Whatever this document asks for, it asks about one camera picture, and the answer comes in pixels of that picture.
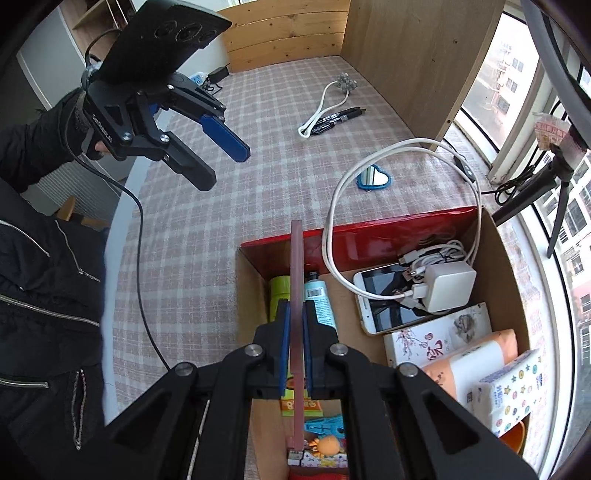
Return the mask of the left hand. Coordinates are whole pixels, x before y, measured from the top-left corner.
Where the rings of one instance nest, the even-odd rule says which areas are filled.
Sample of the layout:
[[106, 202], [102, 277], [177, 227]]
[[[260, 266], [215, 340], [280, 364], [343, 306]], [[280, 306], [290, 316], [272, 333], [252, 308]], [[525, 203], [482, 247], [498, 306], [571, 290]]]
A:
[[98, 161], [105, 155], [109, 155], [110, 151], [102, 141], [98, 141], [94, 146], [90, 146], [87, 150], [87, 157], [93, 161]]

